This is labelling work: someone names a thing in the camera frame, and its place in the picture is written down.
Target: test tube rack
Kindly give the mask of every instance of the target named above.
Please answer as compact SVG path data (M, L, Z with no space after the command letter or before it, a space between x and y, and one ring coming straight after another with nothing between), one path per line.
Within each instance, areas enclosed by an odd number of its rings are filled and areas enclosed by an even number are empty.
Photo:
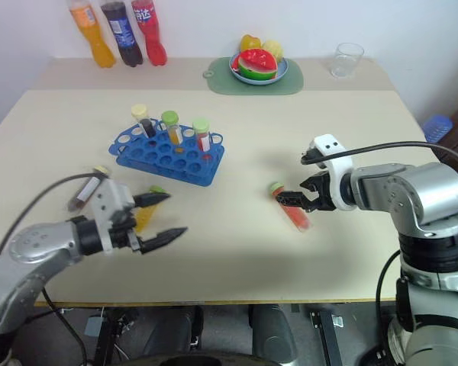
M156 135L148 138L142 127L122 131L108 151L116 162L128 168L207 187L212 183L224 155L222 135L210 133L211 148L202 152L191 127L180 125L183 142L173 145L164 124L151 118Z

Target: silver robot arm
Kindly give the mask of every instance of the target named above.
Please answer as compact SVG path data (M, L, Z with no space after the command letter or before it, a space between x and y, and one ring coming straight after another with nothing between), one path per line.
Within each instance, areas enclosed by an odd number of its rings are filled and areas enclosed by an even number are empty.
M332 135L323 135L302 161L343 151ZM287 191L277 200L308 212L388 212L401 249L397 319L389 329L392 356L407 366L458 364L458 174L439 162L354 169L350 157L341 157L318 166L327 171L301 183L318 192L317 199Z
M157 193L133 197L125 185L104 179L90 200L95 220L76 217L33 225L10 240L0 255L0 363L7 357L15 331L54 275L85 255L126 246L144 254L182 235L186 228L166 230L147 241L134 233L136 220L131 210L168 197Z

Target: beige table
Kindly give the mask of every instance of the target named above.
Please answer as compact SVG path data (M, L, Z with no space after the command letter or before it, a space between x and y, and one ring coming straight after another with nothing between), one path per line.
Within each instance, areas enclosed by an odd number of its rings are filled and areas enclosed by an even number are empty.
M288 96L223 96L207 90L57 87L25 93L0 126L0 239L30 199L52 181L97 164L134 194L161 185L173 197L156 211L145 237L174 226L189 231L149 255L118 250L93 255L48 285L51 297L74 305L358 301L374 297L385 260L398 248L386 213L314 212L300 233L266 188L287 188L315 173L300 165L314 136L332 133L348 148L422 134L393 90L304 90ZM128 169L108 153L132 123L130 106L143 102L153 116L197 116L224 135L226 153L210 187ZM421 164L426 149L394 149L354 158L356 166ZM65 220L71 183L45 197L22 226ZM398 266L383 297L395 296Z

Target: watermelon slice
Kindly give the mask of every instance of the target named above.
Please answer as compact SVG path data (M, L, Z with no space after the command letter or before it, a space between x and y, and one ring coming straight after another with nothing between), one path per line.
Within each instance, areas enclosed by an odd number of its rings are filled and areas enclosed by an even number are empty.
M237 64L240 74L252 80L273 79L278 70L278 63L274 55L260 48L241 52Z

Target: blue plate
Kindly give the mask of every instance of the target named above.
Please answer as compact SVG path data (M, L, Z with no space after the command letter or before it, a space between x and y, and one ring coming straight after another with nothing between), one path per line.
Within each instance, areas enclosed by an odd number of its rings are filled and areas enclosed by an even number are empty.
M276 77L274 79L270 79L270 80L251 80L251 79L245 78L244 76L238 74L231 67L232 63L234 62L234 59L236 57L238 57L238 56L239 56L239 53L236 53L234 56L231 57L231 59L229 60L229 69L231 69L231 72L233 73L234 76L236 76L236 78L238 78L239 80L241 80L242 82L245 82L247 84L251 84L251 85L273 84L274 82L278 82L286 74L287 70L289 69L289 64L287 63L287 60L286 59L282 59L282 61L280 61L278 63L278 70L276 71Z

